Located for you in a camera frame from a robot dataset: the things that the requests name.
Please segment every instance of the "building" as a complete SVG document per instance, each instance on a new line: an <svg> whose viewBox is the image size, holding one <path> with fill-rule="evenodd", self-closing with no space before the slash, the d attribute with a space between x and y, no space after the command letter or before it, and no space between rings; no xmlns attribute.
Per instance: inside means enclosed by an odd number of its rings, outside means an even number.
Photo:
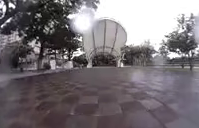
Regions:
<svg viewBox="0 0 199 128"><path fill-rule="evenodd" d="M10 35L0 34L0 52L5 48L5 46L9 46L9 44L14 42L20 42L21 37L19 37L18 32L14 32Z"/></svg>

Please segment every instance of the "white canopy structure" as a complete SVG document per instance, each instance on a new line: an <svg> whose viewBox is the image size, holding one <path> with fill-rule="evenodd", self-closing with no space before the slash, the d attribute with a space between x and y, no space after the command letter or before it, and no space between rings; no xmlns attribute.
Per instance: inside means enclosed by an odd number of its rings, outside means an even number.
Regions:
<svg viewBox="0 0 199 128"><path fill-rule="evenodd" d="M83 34L83 46L92 67L92 60L98 54L111 54L121 66L121 47L127 41L125 29L116 21L103 18L95 22L91 30Z"/></svg>

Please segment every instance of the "wet ground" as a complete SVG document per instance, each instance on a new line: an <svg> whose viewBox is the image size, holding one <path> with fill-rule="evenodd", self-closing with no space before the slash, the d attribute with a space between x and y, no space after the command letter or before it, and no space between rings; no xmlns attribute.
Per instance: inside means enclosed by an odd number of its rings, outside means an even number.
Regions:
<svg viewBox="0 0 199 128"><path fill-rule="evenodd" d="M93 68L2 82L0 128L199 128L199 70Z"/></svg>

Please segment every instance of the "bright sky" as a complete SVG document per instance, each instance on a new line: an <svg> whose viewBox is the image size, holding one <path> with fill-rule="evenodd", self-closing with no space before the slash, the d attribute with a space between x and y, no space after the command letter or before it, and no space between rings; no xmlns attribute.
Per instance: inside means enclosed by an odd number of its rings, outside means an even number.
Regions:
<svg viewBox="0 0 199 128"><path fill-rule="evenodd" d="M176 26L181 13L199 13L199 0L100 0L96 17L120 22L128 34L127 44L150 39L159 47L164 35Z"/></svg>

